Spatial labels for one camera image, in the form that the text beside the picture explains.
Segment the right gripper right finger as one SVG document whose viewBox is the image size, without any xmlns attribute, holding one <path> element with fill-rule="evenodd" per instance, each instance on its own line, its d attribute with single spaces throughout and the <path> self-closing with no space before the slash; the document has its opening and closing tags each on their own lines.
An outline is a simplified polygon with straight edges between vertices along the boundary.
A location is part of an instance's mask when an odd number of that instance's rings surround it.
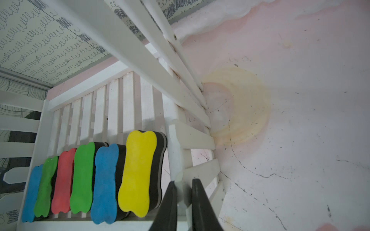
<svg viewBox="0 0 370 231">
<path fill-rule="evenodd" d="M 192 227 L 194 231 L 223 231 L 200 179 L 192 180 Z"/>
</svg>

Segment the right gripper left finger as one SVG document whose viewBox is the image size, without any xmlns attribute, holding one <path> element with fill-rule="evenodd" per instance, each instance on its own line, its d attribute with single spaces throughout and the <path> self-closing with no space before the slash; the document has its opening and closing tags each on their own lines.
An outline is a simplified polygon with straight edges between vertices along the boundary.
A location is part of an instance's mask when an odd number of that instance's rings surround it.
<svg viewBox="0 0 370 231">
<path fill-rule="evenodd" d="M 170 182 L 149 231 L 177 230 L 177 187 Z"/>
</svg>

